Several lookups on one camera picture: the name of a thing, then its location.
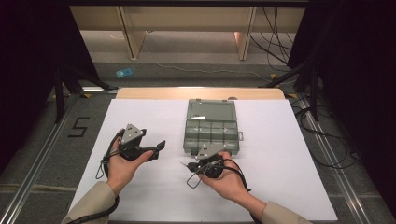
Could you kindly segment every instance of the cable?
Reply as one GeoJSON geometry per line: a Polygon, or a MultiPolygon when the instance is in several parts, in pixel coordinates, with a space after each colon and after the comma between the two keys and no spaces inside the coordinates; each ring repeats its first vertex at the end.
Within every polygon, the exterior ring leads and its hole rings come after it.
{"type": "MultiPolygon", "coordinates": [[[[275,31],[273,25],[272,25],[271,22],[270,22],[270,19],[269,19],[268,16],[267,16],[267,13],[265,12],[265,8],[263,8],[262,11],[264,12],[264,16],[265,16],[265,18],[267,19],[268,24],[270,25],[270,28],[271,28],[271,30],[272,30],[271,38],[270,38],[269,45],[268,45],[268,49],[267,49],[267,51],[270,51],[271,45],[273,44],[273,41],[272,41],[272,40],[273,40],[273,38],[274,38],[274,35],[275,35],[277,38],[278,38],[278,36],[277,36],[277,34],[276,34],[276,31],[275,31]]],[[[285,70],[280,70],[280,69],[274,68],[274,67],[271,65],[271,63],[270,63],[270,59],[269,59],[268,53],[267,53],[267,62],[268,62],[268,64],[271,66],[271,68],[273,68],[273,69],[276,70],[276,71],[279,71],[279,72],[288,72],[288,71],[285,71],[285,70]]],[[[281,62],[283,62],[284,64],[287,64],[285,58],[284,58],[284,60],[281,60],[281,62]]]]}
{"type": "MultiPolygon", "coordinates": [[[[143,43],[143,47],[145,47],[145,49],[148,53],[151,53],[144,43],[143,43]]],[[[172,68],[172,69],[180,70],[183,72],[201,72],[201,73],[208,73],[208,74],[223,73],[223,72],[236,73],[236,74],[253,74],[256,77],[261,78],[262,80],[265,80],[267,82],[272,82],[272,80],[266,79],[265,77],[262,77],[261,75],[254,73],[254,72],[239,72],[239,71],[230,71],[230,70],[204,71],[204,70],[195,70],[195,69],[184,69],[184,68],[180,68],[180,67],[176,67],[176,66],[166,66],[166,65],[162,65],[160,63],[156,63],[156,64],[162,68],[172,68]]]]}
{"type": "MultiPolygon", "coordinates": [[[[113,147],[113,145],[116,142],[117,138],[122,136],[124,134],[124,132],[125,132],[125,130],[121,130],[120,132],[118,132],[116,134],[116,136],[114,136],[113,140],[111,140],[110,146],[108,147],[107,152],[106,152],[105,156],[103,157],[103,159],[101,160],[101,163],[99,165],[99,170],[96,173],[96,179],[99,179],[99,178],[101,178],[103,176],[103,173],[102,173],[101,176],[98,176],[99,171],[103,172],[102,165],[103,165],[103,168],[105,169],[106,176],[108,176],[108,163],[110,161],[110,158],[112,156],[118,154],[118,153],[113,152],[111,150],[111,148],[113,147]]],[[[117,195],[114,204],[111,207],[109,207],[106,211],[95,213],[95,214],[84,216],[84,217],[79,217],[76,220],[68,222],[68,224],[79,224],[79,223],[92,221],[92,220],[95,220],[95,219],[98,219],[98,218],[101,218],[101,217],[106,217],[106,216],[110,215],[111,213],[113,213],[117,209],[117,207],[119,206],[119,202],[120,202],[120,197],[119,197],[119,195],[117,195]]]]}
{"type": "Polygon", "coordinates": [[[286,34],[286,36],[289,38],[291,44],[294,44],[294,41],[290,38],[289,34],[288,34],[288,33],[285,33],[285,34],[286,34]]]}
{"type": "MultiPolygon", "coordinates": [[[[237,173],[237,174],[239,175],[239,177],[241,178],[242,184],[244,185],[245,189],[246,189],[247,191],[251,191],[251,189],[248,188],[248,183],[247,183],[247,181],[246,181],[246,179],[245,179],[245,176],[244,176],[244,173],[242,172],[242,170],[241,170],[241,168],[239,167],[239,165],[238,165],[235,161],[230,160],[230,159],[225,159],[225,161],[231,161],[238,169],[236,170],[236,169],[234,169],[234,168],[232,168],[232,167],[225,166],[225,165],[214,165],[214,166],[212,166],[212,167],[213,167],[213,168],[226,169],[226,170],[230,170],[230,171],[233,171],[233,172],[237,173]]],[[[254,221],[255,224],[262,224],[262,222],[261,222],[260,220],[258,220],[256,217],[254,217],[253,214],[250,213],[250,216],[251,216],[251,218],[253,219],[253,221],[254,221]]]]}
{"type": "Polygon", "coordinates": [[[279,33],[277,31],[277,7],[275,9],[275,25],[274,25],[274,27],[275,27],[275,30],[276,30],[276,38],[277,38],[277,41],[279,43],[280,52],[282,52],[282,50],[283,50],[283,52],[285,52],[286,57],[288,57],[288,59],[289,59],[289,54],[285,51],[285,48],[283,47],[282,43],[280,42],[279,33]]]}
{"type": "Polygon", "coordinates": [[[274,35],[275,35],[275,37],[277,39],[277,43],[279,45],[280,53],[282,54],[283,59],[286,61],[285,55],[283,54],[283,51],[282,51],[282,48],[281,48],[282,44],[280,43],[280,40],[279,40],[279,34],[277,32],[277,7],[274,8],[274,30],[273,30],[273,32],[274,32],[274,35]]]}
{"type": "Polygon", "coordinates": [[[281,58],[277,57],[273,52],[268,51],[267,49],[265,49],[264,47],[262,47],[259,43],[257,43],[257,41],[253,38],[253,36],[250,36],[250,39],[252,39],[253,42],[256,43],[256,45],[257,45],[260,49],[262,49],[262,50],[264,50],[265,52],[271,54],[273,57],[277,58],[277,59],[280,60],[282,63],[287,64],[286,61],[283,61],[281,58]]]}
{"type": "MultiPolygon", "coordinates": [[[[264,36],[262,33],[260,33],[260,35],[262,36],[262,38],[263,38],[265,41],[271,43],[270,40],[267,39],[267,38],[265,38],[265,36],[264,36]]],[[[291,48],[288,48],[288,47],[285,47],[285,46],[280,46],[280,47],[282,47],[283,49],[291,49],[291,48]]]]}
{"type": "MultiPolygon", "coordinates": [[[[299,106],[293,106],[293,104],[295,104],[295,103],[301,101],[301,100],[304,99],[304,98],[301,98],[301,99],[299,99],[299,100],[293,102],[293,103],[290,104],[290,105],[292,105],[292,108],[300,108],[299,106]]],[[[298,111],[298,112],[296,112],[296,113],[294,114],[294,115],[296,116],[296,119],[297,119],[298,123],[299,123],[299,126],[300,126],[301,128],[303,128],[304,130],[306,130],[307,132],[309,132],[309,133],[318,134],[318,135],[326,136],[326,137],[331,137],[331,138],[334,138],[334,139],[340,141],[340,143],[343,145],[343,149],[345,150],[345,153],[344,153],[343,158],[342,158],[341,160],[336,161],[334,164],[328,164],[328,163],[325,163],[325,162],[320,161],[320,160],[314,155],[313,151],[312,151],[310,148],[308,148],[309,154],[311,155],[311,157],[313,158],[313,160],[314,160],[317,164],[319,164],[319,165],[321,165],[321,166],[329,167],[329,168],[333,168],[333,169],[346,169],[346,168],[351,167],[352,165],[356,164],[356,163],[360,160],[360,158],[361,158],[361,149],[359,148],[359,146],[356,145],[356,143],[355,143],[353,140],[351,140],[350,138],[340,137],[340,136],[336,136],[336,135],[333,135],[333,134],[330,134],[330,133],[320,132],[320,131],[317,131],[317,130],[312,130],[312,129],[307,128],[307,127],[304,125],[303,120],[306,119],[306,112],[308,112],[308,111],[310,111],[310,107],[307,107],[307,108],[300,108],[300,111],[298,111]],[[353,144],[355,147],[358,147],[359,152],[358,152],[358,153],[353,153],[353,152],[351,152],[351,150],[349,150],[349,147],[348,147],[346,141],[348,141],[348,143],[353,144]],[[349,155],[354,161],[351,162],[351,163],[349,163],[349,164],[347,164],[347,165],[341,166],[340,164],[341,164],[342,162],[344,162],[344,161],[347,159],[347,156],[348,156],[348,155],[349,155]]]]}
{"type": "Polygon", "coordinates": [[[192,186],[192,185],[189,183],[190,180],[192,179],[192,177],[195,176],[195,175],[198,175],[198,174],[210,176],[209,174],[210,174],[210,172],[212,171],[212,169],[216,169],[216,168],[217,168],[217,169],[220,169],[220,170],[221,170],[221,173],[222,173],[222,170],[224,170],[224,169],[225,169],[225,170],[230,170],[230,171],[233,171],[233,172],[237,173],[237,174],[239,175],[239,177],[241,178],[242,183],[243,183],[245,189],[246,189],[247,191],[251,191],[251,189],[248,188],[248,183],[247,183],[247,181],[246,181],[246,179],[245,179],[245,176],[244,176],[244,173],[242,172],[242,170],[241,170],[241,168],[239,167],[239,165],[238,165],[235,161],[233,161],[233,160],[231,160],[231,159],[225,159],[225,160],[224,160],[223,158],[219,159],[218,161],[208,162],[206,165],[200,167],[198,170],[193,171],[194,174],[187,180],[187,185],[188,185],[190,188],[195,189],[195,188],[198,187],[198,185],[201,183],[201,178],[200,178],[199,182],[198,182],[196,185],[192,186]],[[230,162],[232,162],[232,163],[237,167],[237,169],[234,169],[233,167],[229,167],[229,166],[224,165],[224,164],[223,164],[224,161],[230,161],[230,162]]]}

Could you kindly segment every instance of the metal rail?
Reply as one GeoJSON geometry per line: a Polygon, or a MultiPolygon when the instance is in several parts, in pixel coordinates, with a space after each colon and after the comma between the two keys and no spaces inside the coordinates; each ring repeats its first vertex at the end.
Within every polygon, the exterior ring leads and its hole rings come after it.
{"type": "MultiPolygon", "coordinates": [[[[300,105],[302,108],[309,107],[309,103],[306,101],[306,99],[301,100],[300,105]]],[[[308,124],[311,129],[318,131],[318,132],[323,132],[319,123],[314,120],[314,118],[310,112],[307,112],[306,117],[307,117],[308,124]]],[[[330,145],[326,136],[315,134],[315,137],[317,138],[318,144],[325,156],[327,163],[336,164],[338,162],[338,159],[337,159],[336,155],[334,154],[334,151],[332,150],[332,146],[330,145]]],[[[359,198],[355,188],[350,183],[349,178],[345,174],[344,170],[332,169],[332,174],[333,174],[335,180],[337,181],[338,187],[340,188],[340,190],[346,200],[346,203],[349,206],[352,216],[355,218],[356,223],[371,224],[372,221],[368,217],[366,211],[364,210],[364,207],[361,203],[361,199],[359,198]]]]}
{"type": "Polygon", "coordinates": [[[2,224],[9,224],[14,223],[17,219],[18,215],[20,214],[23,205],[25,204],[29,193],[37,181],[38,176],[43,169],[47,158],[49,157],[58,137],[59,133],[64,127],[65,122],[67,121],[67,117],[78,99],[78,94],[73,94],[69,97],[68,105],[66,111],[64,112],[63,117],[58,123],[55,123],[53,126],[49,137],[47,138],[44,146],[41,148],[40,152],[38,153],[35,162],[30,169],[27,176],[24,178],[23,182],[21,183],[20,187],[18,188],[17,192],[15,193],[11,203],[7,206],[5,213],[3,214],[0,223],[2,224]]]}

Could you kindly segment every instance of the black stand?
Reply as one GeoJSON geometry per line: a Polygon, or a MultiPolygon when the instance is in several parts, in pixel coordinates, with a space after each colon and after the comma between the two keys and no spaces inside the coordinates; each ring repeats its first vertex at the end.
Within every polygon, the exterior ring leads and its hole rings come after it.
{"type": "Polygon", "coordinates": [[[61,119],[62,115],[64,114],[64,92],[63,92],[63,83],[66,88],[72,94],[80,94],[82,92],[82,87],[78,82],[78,77],[82,77],[87,79],[91,83],[97,85],[98,87],[103,88],[104,90],[111,91],[117,90],[118,87],[112,87],[99,79],[92,77],[85,72],[78,70],[75,67],[66,65],[64,69],[58,69],[55,72],[55,95],[56,95],[56,120],[55,123],[58,123],[61,119]]]}
{"type": "Polygon", "coordinates": [[[318,121],[318,70],[320,69],[321,64],[325,60],[329,60],[330,55],[334,52],[334,45],[332,43],[340,33],[342,24],[354,4],[356,4],[356,0],[336,1],[333,5],[334,10],[321,29],[318,39],[306,59],[282,77],[267,85],[259,86],[259,88],[273,88],[298,74],[299,76],[294,84],[294,89],[297,92],[301,92],[310,86],[310,112],[314,119],[318,121]]]}

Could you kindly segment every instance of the gray floor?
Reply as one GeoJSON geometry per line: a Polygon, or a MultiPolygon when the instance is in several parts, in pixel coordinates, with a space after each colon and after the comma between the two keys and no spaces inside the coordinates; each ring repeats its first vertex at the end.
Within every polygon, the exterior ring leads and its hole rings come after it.
{"type": "MultiPolygon", "coordinates": [[[[121,36],[117,35],[119,34],[102,32],[102,35],[91,35],[93,39],[89,38],[90,35],[84,35],[99,76],[104,82],[114,86],[255,87],[258,83],[265,84],[271,79],[271,74],[277,76],[284,74],[271,68],[266,54],[253,43],[250,43],[247,60],[239,61],[232,34],[148,33],[145,41],[146,49],[142,50],[139,59],[135,62],[128,60],[127,52],[122,47],[121,36]],[[109,34],[112,36],[109,41],[106,41],[109,34]],[[166,56],[168,51],[171,52],[172,57],[166,56]],[[127,67],[134,70],[131,76],[123,78],[115,76],[116,71],[127,67]]],[[[254,36],[257,39],[260,38],[260,34],[254,36]]],[[[282,41],[286,43],[288,39],[283,37],[282,41]]],[[[287,70],[287,67],[280,66],[281,63],[275,62],[274,59],[270,58],[270,62],[272,65],[277,65],[277,69],[287,70]]],[[[280,89],[285,93],[294,93],[292,80],[288,82],[290,83],[281,85],[280,89]]],[[[81,83],[83,86],[91,85],[85,81],[81,83]]],[[[6,210],[54,126],[56,107],[55,100],[51,96],[25,146],[17,152],[0,176],[0,211],[6,210]]],[[[75,101],[15,223],[59,223],[62,220],[91,155],[106,109],[114,97],[114,93],[93,93],[88,98],[78,98],[75,101]],[[76,119],[81,117],[89,118],[79,123],[81,126],[88,127],[87,131],[83,137],[69,137],[70,134],[81,133],[81,130],[73,130],[76,119]]],[[[71,104],[71,99],[66,96],[66,103],[71,104]]],[[[293,105],[301,106],[299,99],[290,98],[291,104],[295,101],[298,102],[293,105]]],[[[326,105],[321,95],[319,104],[326,105]]],[[[319,124],[324,132],[347,136],[342,125],[332,116],[329,107],[319,107],[318,112],[319,124]]],[[[303,129],[302,133],[313,154],[318,160],[325,162],[326,158],[316,137],[303,129]]],[[[343,144],[332,138],[329,138],[329,142],[336,156],[341,158],[345,153],[343,144]]],[[[353,161],[348,156],[341,164],[348,165],[353,161]]],[[[339,218],[337,223],[359,223],[354,218],[334,178],[334,171],[319,164],[317,164],[317,169],[339,218]]],[[[340,171],[336,173],[346,176],[350,181],[371,223],[396,223],[362,164],[356,162],[353,166],[344,169],[342,173],[340,171]]]]}

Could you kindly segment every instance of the blue object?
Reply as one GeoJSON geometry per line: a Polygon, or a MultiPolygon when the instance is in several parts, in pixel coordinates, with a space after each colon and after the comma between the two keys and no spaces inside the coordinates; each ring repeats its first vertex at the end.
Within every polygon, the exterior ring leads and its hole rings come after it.
{"type": "Polygon", "coordinates": [[[122,69],[120,71],[116,72],[117,77],[126,77],[126,76],[130,76],[133,73],[131,68],[125,68],[122,69]]]}

